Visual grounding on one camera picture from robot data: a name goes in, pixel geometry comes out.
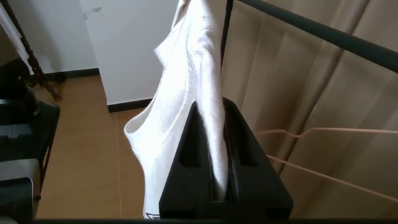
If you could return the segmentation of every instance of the brown floor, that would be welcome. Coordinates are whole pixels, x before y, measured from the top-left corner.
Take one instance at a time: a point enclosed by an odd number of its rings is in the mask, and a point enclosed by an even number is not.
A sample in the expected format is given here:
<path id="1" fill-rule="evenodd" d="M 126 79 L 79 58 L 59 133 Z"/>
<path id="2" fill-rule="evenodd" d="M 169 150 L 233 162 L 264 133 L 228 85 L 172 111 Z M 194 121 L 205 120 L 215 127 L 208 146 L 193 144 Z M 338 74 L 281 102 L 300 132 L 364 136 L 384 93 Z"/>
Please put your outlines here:
<path id="1" fill-rule="evenodd" d="M 61 108 L 36 218 L 141 218 L 143 173 L 123 127 L 142 109 L 108 113 L 100 76 L 51 84 L 62 101 L 34 88 Z"/>

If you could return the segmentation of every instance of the string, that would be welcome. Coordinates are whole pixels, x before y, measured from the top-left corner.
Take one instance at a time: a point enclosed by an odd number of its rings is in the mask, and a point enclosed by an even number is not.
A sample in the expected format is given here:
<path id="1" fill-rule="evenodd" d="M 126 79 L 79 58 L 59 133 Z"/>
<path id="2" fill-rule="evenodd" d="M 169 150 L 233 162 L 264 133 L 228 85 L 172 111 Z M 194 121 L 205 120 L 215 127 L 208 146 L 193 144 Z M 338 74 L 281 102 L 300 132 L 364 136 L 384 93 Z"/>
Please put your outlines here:
<path id="1" fill-rule="evenodd" d="M 311 132 L 314 132 L 314 131 L 341 131 L 341 132 L 353 132 L 353 133 L 398 134 L 398 131 L 394 131 L 394 130 L 361 129 L 361 128 L 321 128 L 321 127 L 317 127 L 317 128 L 310 128 L 310 129 L 304 131 L 302 134 L 292 134 L 292 133 L 290 133 L 290 132 L 288 132 L 288 131 L 286 131 L 284 129 L 273 129 L 273 130 L 267 130 L 267 131 L 260 131 L 260 132 L 258 132 L 257 135 L 284 133 L 284 134 L 287 134 L 287 135 L 289 135 L 289 136 L 291 136 L 293 138 L 302 138 L 302 137 L 306 136 L 307 134 L 309 134 Z M 362 191 L 367 192 L 369 194 L 377 195 L 379 197 L 382 197 L 382 198 L 385 198 L 385 199 L 388 199 L 388 200 L 392 200 L 393 202 L 397 202 L 398 203 L 398 198 L 394 198 L 394 197 L 391 197 L 391 196 L 388 196 L 388 195 L 385 195 L 385 194 L 382 194 L 382 193 L 379 193 L 379 192 L 376 192 L 376 191 L 373 191 L 373 190 L 370 190 L 370 189 L 367 189 L 367 188 L 364 188 L 364 187 L 361 187 L 361 186 L 358 186 L 358 185 L 355 185 L 355 184 L 351 184 L 349 182 L 346 182 L 346 181 L 331 177 L 329 175 L 321 174 L 321 173 L 316 172 L 314 170 L 310 170 L 310 169 L 304 168 L 302 166 L 298 166 L 296 164 L 284 161 L 282 159 L 278 159 L 278 158 L 276 158 L 274 156 L 267 155 L 267 157 L 272 159 L 272 160 L 275 160 L 277 162 L 281 162 L 281 163 L 283 163 L 285 165 L 294 167 L 296 169 L 300 169 L 300 170 L 303 170 L 305 172 L 309 172 L 311 174 L 314 174 L 314 175 L 317 175 L 317 176 L 320 176 L 320 177 L 335 181 L 337 183 L 341 183 L 341 184 L 347 185 L 349 187 L 352 187 L 352 188 L 355 188 L 355 189 L 358 189 L 358 190 L 362 190 Z"/>
<path id="2" fill-rule="evenodd" d="M 351 184 L 351 183 L 349 183 L 349 182 L 345 182 L 345 181 L 343 181 L 343 180 L 340 180 L 340 179 L 337 179 L 337 178 L 334 178 L 334 177 L 330 177 L 330 176 L 325 175 L 325 174 L 321 174 L 321 173 L 316 172 L 316 171 L 314 171 L 314 170 L 310 170 L 310 169 L 307 169 L 307 168 L 298 166 L 298 165 L 296 165 L 296 164 L 293 164 L 293 163 L 290 163 L 290 162 L 287 162 L 287 161 L 283 161 L 282 159 L 278 159 L 278 158 L 273 157 L 273 156 L 270 156 L 270 155 L 267 155 L 267 157 L 270 158 L 270 159 L 272 159 L 272 160 L 275 160 L 275 161 L 277 161 L 277 162 L 281 162 L 281 163 L 283 163 L 283 164 L 285 164 L 285 165 L 288 165 L 288 166 L 291 166 L 291 167 L 294 167 L 294 168 L 297 168 L 297 169 L 300 169 L 300 170 L 309 172 L 309 173 L 311 173 L 311 174 L 318 175 L 318 176 L 320 176 L 320 177 L 324 177 L 324 178 L 329 179 L 329 180 L 333 180 L 333 181 L 335 181 L 335 182 L 338 182 L 338 183 L 347 185 L 347 186 L 349 186 L 349 187 L 353 187 L 353 188 L 355 188 L 355 189 L 365 191 L 365 192 L 367 192 L 367 193 L 369 193 L 369 194 L 377 195 L 377 196 L 380 196 L 380 197 L 382 197 L 382 198 L 385 198 L 385 199 L 388 199 L 388 200 L 392 200 L 392 201 L 398 203 L 398 199 L 397 199 L 397 198 L 394 198 L 394 197 L 391 197 L 391 196 L 388 196 L 388 195 L 385 195 L 385 194 L 382 194 L 382 193 L 379 193 L 379 192 L 375 192 L 375 191 L 373 191 L 373 190 L 370 190 L 370 189 L 367 189 L 367 188 L 364 188 L 364 187 L 360 187 L 360 186 L 358 186 L 358 185 Z"/>

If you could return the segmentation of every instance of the black printed logo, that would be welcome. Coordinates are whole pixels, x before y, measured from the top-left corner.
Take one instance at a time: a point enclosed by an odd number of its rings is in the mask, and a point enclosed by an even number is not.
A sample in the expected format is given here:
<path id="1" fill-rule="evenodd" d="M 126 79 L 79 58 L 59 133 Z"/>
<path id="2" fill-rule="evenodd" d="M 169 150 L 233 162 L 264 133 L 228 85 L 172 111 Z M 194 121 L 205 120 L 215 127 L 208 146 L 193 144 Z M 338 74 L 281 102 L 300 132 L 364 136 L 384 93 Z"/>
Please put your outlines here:
<path id="1" fill-rule="evenodd" d="M 152 220 L 158 220 L 160 219 L 160 215 L 154 215 L 154 214 L 150 214 L 150 213 L 146 213 L 149 219 Z"/>

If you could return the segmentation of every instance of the white cloth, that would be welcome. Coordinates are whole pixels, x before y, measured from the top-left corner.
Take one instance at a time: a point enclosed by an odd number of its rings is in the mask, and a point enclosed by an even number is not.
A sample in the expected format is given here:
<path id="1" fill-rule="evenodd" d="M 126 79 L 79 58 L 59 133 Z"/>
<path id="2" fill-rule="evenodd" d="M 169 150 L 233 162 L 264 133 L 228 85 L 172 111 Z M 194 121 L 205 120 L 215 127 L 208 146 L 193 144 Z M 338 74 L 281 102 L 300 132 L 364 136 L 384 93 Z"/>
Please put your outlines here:
<path id="1" fill-rule="evenodd" d="M 180 0 L 176 25 L 155 49 L 164 66 L 154 99 L 124 127 L 145 179 L 144 217 L 159 217 L 159 200 L 194 101 L 202 116 L 218 200 L 228 179 L 220 89 L 220 38 L 205 0 Z"/>
<path id="2" fill-rule="evenodd" d="M 10 38 L 11 43 L 17 50 L 21 59 L 25 62 L 28 66 L 30 73 L 32 74 L 32 68 L 30 67 L 27 59 L 28 54 L 26 53 L 24 44 L 21 42 L 21 34 L 18 32 L 17 28 L 15 27 L 14 23 L 11 21 L 11 18 L 8 16 L 5 8 L 0 3 L 0 24 L 8 37 Z"/>

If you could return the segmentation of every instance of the black baseboard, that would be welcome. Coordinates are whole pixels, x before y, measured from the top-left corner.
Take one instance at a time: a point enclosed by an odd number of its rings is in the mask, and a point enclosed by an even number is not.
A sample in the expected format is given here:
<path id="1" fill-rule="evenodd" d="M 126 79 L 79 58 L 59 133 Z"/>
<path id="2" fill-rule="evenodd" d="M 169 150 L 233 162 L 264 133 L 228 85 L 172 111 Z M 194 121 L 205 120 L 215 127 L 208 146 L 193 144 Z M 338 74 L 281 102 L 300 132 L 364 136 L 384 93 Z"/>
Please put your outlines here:
<path id="1" fill-rule="evenodd" d="M 151 100 L 152 99 L 137 100 L 137 101 L 127 102 L 127 103 L 117 103 L 114 105 L 108 105 L 108 111 L 110 113 L 113 113 L 113 112 L 119 112 L 119 111 L 144 108 L 144 107 L 148 106 L 148 104 L 150 103 Z"/>
<path id="2" fill-rule="evenodd" d="M 56 79 L 57 76 L 64 76 L 65 78 L 79 78 L 88 77 L 93 75 L 99 75 L 100 70 L 98 68 L 81 69 L 66 72 L 52 72 L 44 74 L 49 80 Z"/>

